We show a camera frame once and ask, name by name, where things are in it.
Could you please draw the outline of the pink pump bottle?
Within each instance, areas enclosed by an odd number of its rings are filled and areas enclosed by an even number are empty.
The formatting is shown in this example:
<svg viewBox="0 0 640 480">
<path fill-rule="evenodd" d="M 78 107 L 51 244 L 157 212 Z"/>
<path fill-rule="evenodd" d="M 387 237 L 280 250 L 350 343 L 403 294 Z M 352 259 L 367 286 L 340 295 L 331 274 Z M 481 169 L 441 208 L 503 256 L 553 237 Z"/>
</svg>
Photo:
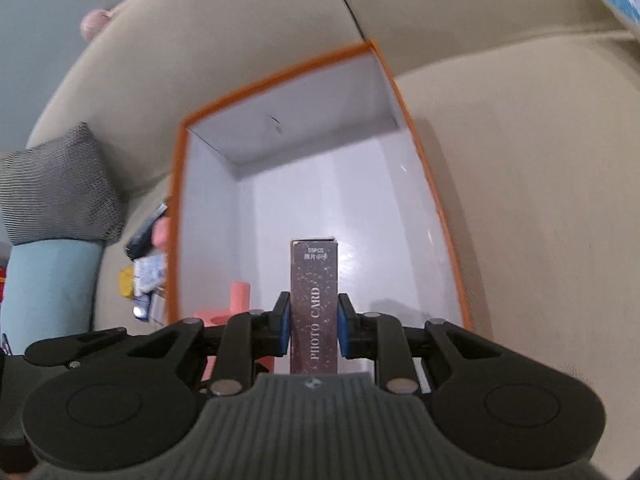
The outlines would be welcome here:
<svg viewBox="0 0 640 480">
<path fill-rule="evenodd" d="M 194 318 L 203 321 L 205 327 L 221 326 L 229 321 L 233 315 L 237 315 L 250 310 L 250 284 L 247 282 L 233 282 L 230 286 L 229 305 L 225 309 L 203 309 L 193 313 Z M 202 379 L 206 380 L 213 373 L 216 358 L 209 356 Z M 274 369 L 274 358 L 266 356 L 257 361 L 256 370 L 258 372 L 272 373 Z"/>
</svg>

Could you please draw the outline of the photo card box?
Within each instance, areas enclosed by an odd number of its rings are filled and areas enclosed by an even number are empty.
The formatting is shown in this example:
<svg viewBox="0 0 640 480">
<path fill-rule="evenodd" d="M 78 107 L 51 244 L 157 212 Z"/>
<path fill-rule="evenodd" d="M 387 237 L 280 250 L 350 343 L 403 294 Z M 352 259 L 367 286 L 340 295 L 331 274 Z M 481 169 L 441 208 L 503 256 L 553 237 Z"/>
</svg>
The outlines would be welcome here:
<svg viewBox="0 0 640 480">
<path fill-rule="evenodd" d="M 337 372 L 337 240 L 291 244 L 291 373 Z"/>
</svg>

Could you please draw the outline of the blue barcode box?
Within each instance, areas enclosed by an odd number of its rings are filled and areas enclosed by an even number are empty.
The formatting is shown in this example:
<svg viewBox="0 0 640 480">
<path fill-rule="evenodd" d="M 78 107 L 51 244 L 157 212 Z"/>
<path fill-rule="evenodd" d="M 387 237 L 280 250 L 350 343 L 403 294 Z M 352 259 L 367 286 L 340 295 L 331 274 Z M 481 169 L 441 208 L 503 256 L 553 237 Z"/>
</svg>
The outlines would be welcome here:
<svg viewBox="0 0 640 480">
<path fill-rule="evenodd" d="M 158 288 L 141 296 L 134 296 L 132 315 L 138 321 L 164 326 L 167 323 L 165 289 Z"/>
</svg>

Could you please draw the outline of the white Vaseline tube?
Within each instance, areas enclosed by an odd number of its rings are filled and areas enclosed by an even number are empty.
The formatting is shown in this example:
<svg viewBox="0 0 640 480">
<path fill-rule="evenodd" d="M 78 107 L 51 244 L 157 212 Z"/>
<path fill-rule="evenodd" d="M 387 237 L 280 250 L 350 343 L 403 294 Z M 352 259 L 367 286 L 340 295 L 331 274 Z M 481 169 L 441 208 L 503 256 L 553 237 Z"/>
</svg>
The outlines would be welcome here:
<svg viewBox="0 0 640 480">
<path fill-rule="evenodd" d="M 134 260 L 134 294 L 142 296 L 163 287 L 166 274 L 167 258 L 163 252 Z"/>
</svg>

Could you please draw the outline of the yellow tape measure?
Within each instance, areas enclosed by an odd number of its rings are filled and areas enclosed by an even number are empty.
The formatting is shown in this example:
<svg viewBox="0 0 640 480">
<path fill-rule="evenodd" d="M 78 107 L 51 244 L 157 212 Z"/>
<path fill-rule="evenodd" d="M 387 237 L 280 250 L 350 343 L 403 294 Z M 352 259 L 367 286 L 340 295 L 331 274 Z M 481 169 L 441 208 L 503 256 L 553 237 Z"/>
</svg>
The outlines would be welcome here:
<svg viewBox="0 0 640 480">
<path fill-rule="evenodd" d="M 134 298 L 134 268 L 132 266 L 127 266 L 119 272 L 118 290 L 124 298 Z"/>
</svg>

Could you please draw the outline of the dark blue bottle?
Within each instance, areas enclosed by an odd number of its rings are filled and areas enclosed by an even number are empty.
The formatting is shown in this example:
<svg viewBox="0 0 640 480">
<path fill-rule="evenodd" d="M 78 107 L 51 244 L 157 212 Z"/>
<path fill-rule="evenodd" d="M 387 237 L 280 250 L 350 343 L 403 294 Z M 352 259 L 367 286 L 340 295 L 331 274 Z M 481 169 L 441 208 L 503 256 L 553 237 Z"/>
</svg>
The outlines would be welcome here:
<svg viewBox="0 0 640 480">
<path fill-rule="evenodd" d="M 126 246 L 125 254 L 129 260 L 134 261 L 145 257 L 152 250 L 153 228 L 157 221 L 166 216 L 168 200 L 163 200 L 152 214 L 146 218 L 139 229 L 130 237 Z"/>
</svg>

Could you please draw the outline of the orange storage box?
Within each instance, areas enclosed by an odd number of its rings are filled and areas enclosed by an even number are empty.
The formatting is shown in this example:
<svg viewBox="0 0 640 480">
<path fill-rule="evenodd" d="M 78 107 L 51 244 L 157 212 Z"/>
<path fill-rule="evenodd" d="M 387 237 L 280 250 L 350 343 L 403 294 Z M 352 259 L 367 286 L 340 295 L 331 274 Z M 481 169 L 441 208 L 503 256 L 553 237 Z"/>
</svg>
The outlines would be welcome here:
<svg viewBox="0 0 640 480">
<path fill-rule="evenodd" d="M 268 308 L 293 240 L 335 238 L 338 284 L 365 311 L 471 327 L 426 148 L 378 46 L 317 56 L 205 105 L 180 125 L 169 187 L 170 320 Z"/>
</svg>

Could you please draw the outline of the light blue cushion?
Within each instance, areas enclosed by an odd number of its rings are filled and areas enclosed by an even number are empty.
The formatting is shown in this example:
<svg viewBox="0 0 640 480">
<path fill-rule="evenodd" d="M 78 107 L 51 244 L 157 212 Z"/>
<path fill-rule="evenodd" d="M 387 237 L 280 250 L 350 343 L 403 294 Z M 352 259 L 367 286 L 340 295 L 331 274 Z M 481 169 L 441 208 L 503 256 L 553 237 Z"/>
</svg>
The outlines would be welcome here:
<svg viewBox="0 0 640 480">
<path fill-rule="evenodd" d="M 1 304 L 3 342 L 13 354 L 43 339 L 91 328 L 101 243 L 40 240 L 12 249 Z"/>
</svg>

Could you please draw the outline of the houndstooth pillow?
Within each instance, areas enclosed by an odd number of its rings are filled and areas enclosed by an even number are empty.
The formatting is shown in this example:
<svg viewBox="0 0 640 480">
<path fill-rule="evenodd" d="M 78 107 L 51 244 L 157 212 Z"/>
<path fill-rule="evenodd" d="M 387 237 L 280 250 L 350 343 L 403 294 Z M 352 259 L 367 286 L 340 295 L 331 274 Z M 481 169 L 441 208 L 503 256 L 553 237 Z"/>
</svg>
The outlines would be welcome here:
<svg viewBox="0 0 640 480">
<path fill-rule="evenodd" d="M 62 238 L 115 243 L 125 225 L 124 203 L 84 122 L 1 159 L 1 213 L 14 246 Z"/>
</svg>

